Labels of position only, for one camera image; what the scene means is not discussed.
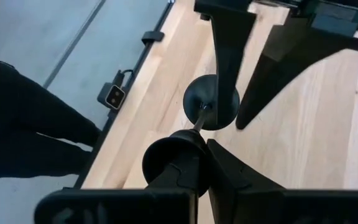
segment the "black bracket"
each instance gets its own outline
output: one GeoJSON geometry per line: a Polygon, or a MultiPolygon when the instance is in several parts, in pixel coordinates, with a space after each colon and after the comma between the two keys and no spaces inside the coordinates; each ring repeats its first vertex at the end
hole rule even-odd
{"type": "Polygon", "coordinates": [[[103,85],[102,90],[98,95],[99,103],[112,110],[119,111],[129,91],[128,87],[123,85],[126,73],[130,73],[129,80],[131,79],[131,76],[133,76],[134,71],[125,70],[122,72],[121,70],[118,70],[112,83],[105,83],[103,85]]]}
{"type": "Polygon", "coordinates": [[[161,42],[164,35],[165,34],[160,31],[147,31],[143,34],[142,42],[144,45],[154,43],[155,41],[161,42]]]}

